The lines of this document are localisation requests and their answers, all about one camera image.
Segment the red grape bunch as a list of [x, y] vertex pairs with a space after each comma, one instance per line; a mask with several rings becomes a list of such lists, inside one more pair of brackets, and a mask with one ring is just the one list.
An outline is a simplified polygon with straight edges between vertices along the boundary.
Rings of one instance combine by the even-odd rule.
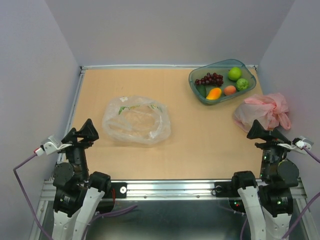
[[210, 74], [209, 72], [202, 78], [196, 79], [195, 84], [198, 85], [212, 85], [216, 87], [221, 87], [224, 83], [223, 76], [217, 74], [216, 72]]

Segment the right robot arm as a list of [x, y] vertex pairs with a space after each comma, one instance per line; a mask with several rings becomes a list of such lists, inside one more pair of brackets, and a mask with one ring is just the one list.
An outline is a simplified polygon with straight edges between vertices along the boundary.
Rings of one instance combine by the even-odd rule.
[[258, 185], [255, 175], [247, 171], [233, 174], [231, 192], [239, 195], [250, 227], [253, 240], [287, 240], [293, 214], [291, 188], [298, 186], [298, 167], [287, 159], [291, 142], [277, 129], [266, 130], [255, 119], [246, 136], [262, 150]]

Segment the clear plastic bag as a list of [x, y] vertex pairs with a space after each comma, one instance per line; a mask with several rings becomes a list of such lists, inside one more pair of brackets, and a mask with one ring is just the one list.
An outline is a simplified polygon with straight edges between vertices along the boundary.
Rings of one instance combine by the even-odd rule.
[[113, 98], [105, 109], [102, 128], [114, 140], [143, 145], [162, 142], [172, 132], [167, 106], [138, 95]]

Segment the green apple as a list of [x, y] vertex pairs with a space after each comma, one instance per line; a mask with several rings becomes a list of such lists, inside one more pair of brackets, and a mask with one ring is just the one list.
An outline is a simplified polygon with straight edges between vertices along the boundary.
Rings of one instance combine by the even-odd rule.
[[228, 78], [231, 81], [237, 81], [242, 76], [242, 70], [239, 67], [233, 67], [228, 72]]

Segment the orange fruit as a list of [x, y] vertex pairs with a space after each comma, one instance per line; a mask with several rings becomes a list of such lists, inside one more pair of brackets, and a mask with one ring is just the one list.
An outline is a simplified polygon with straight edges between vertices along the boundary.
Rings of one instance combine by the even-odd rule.
[[214, 101], [221, 97], [222, 90], [219, 87], [212, 88], [206, 96], [207, 100]]

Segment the small peach fruit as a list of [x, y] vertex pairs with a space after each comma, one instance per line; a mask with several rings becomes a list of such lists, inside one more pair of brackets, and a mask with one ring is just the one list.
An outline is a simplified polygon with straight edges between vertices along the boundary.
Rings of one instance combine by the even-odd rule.
[[233, 85], [229, 85], [229, 86], [226, 86], [223, 90], [223, 93], [225, 96], [230, 96], [230, 95], [233, 95], [237, 92], [237, 89], [235, 86]]

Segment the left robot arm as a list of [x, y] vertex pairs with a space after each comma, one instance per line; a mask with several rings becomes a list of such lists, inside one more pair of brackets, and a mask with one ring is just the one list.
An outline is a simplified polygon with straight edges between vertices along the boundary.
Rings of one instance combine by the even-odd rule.
[[58, 153], [65, 154], [66, 161], [57, 164], [53, 172], [54, 240], [83, 240], [100, 200], [111, 193], [111, 176], [98, 171], [89, 173], [88, 169], [85, 150], [98, 139], [89, 118], [79, 130], [72, 128], [61, 141]]

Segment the dark green fruit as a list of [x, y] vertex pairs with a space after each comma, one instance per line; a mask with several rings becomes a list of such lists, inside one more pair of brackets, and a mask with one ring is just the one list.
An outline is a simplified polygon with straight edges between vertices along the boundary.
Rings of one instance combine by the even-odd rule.
[[203, 98], [207, 97], [207, 90], [204, 85], [197, 85], [196, 89]]

